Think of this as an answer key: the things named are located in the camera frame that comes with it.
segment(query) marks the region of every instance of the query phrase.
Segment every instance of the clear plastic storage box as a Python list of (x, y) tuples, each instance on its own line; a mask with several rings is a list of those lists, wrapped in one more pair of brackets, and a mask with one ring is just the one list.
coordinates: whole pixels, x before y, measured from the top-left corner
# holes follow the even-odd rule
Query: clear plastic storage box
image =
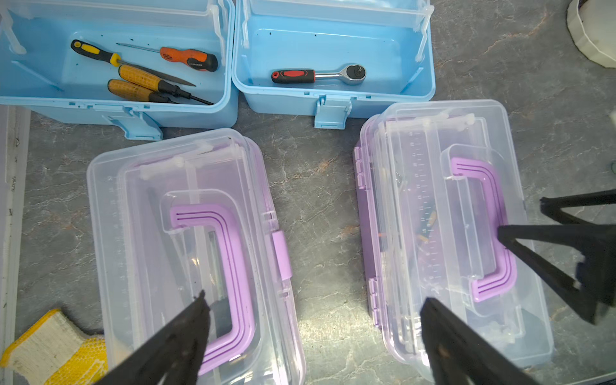
[[(231, 81), (235, 6), (231, 0), (2, 0), (0, 104), (21, 105), (64, 123), (114, 124), (128, 139), (160, 140), (160, 126), (231, 127), (238, 90)], [(214, 105), (131, 102), (107, 89), (118, 68), (79, 55), (74, 39), (118, 53), (122, 60), (191, 82), (180, 87)], [(196, 71), (165, 61), (159, 49), (214, 54), (219, 68)]]
[(205, 290), (199, 383), (303, 383), (286, 243), (252, 140), (218, 129), (104, 153), (87, 182), (111, 368)]
[(549, 360), (541, 281), (496, 239), (527, 222), (503, 106), (395, 104), (366, 122), (354, 158), (369, 308), (389, 352), (431, 377), (419, 311), (434, 297), (516, 365)]

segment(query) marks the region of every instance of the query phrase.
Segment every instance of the orange-handled screwdriver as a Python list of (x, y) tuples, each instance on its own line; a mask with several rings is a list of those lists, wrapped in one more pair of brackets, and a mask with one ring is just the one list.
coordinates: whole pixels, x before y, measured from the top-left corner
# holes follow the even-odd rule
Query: orange-handled screwdriver
[(214, 72), (218, 69), (218, 59), (213, 54), (206, 54), (205, 52), (198, 51), (196, 49), (175, 49), (169, 47), (162, 47), (161, 49), (147, 48), (134, 46), (133, 44), (116, 43), (119, 46), (143, 49), (145, 51), (158, 52), (161, 57), (168, 62), (172, 63), (184, 63), (190, 68), (197, 71), (210, 71)]

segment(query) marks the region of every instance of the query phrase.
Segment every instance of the blue plastic toolbox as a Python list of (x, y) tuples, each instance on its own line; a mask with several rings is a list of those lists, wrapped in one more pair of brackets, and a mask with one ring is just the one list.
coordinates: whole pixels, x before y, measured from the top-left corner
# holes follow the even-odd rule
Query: blue plastic toolbox
[[(0, 2), (0, 104), (21, 105), (64, 123), (114, 124), (128, 139), (160, 140), (160, 126), (213, 129), (237, 120), (231, 81), (235, 6), (231, 0), (7, 0)], [(214, 105), (129, 102), (107, 89), (110, 63), (78, 55), (79, 39), (127, 62), (195, 84), (181, 86)], [(219, 68), (196, 71), (159, 53), (116, 45), (198, 49)]]
[[(429, 0), (237, 0), (233, 82), (261, 113), (314, 115), (343, 129), (435, 91)], [(278, 70), (365, 68), (365, 80), (276, 84)]]

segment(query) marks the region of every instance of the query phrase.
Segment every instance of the white container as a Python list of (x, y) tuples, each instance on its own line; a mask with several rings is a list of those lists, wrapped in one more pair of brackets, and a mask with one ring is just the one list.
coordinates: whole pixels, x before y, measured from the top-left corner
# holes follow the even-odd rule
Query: white container
[[(23, 195), (28, 162), (30, 111), (0, 106), (0, 349), (15, 341), (17, 277), (22, 243)], [(13, 371), (0, 368), (0, 383), (13, 384)]]
[(567, 26), (578, 49), (590, 60), (616, 68), (616, 1), (573, 0)]

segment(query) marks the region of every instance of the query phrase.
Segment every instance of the gray marble countertop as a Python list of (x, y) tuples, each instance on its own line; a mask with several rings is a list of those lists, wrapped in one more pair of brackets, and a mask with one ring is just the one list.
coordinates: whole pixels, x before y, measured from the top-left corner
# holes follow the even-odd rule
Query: gray marble countertop
[[(569, 0), (432, 0), (434, 100), (496, 99), (509, 111), (529, 219), (539, 199), (616, 188), (616, 70), (587, 60), (566, 25)], [(367, 312), (352, 149), (364, 120), (316, 130), (306, 116), (262, 115), (240, 96), (234, 127), (261, 147), (285, 231), (307, 384), (425, 384), (391, 357)], [(167, 129), (166, 137), (197, 132)], [(63, 124), (33, 114), (23, 215), (17, 336), (54, 307), (84, 331), (102, 332), (86, 168), (98, 154), (140, 144), (114, 126)], [(579, 208), (616, 222), (616, 211)], [(538, 251), (573, 274), (568, 248)], [(542, 384), (616, 372), (616, 315), (581, 321), (545, 288), (552, 362), (527, 371)]]

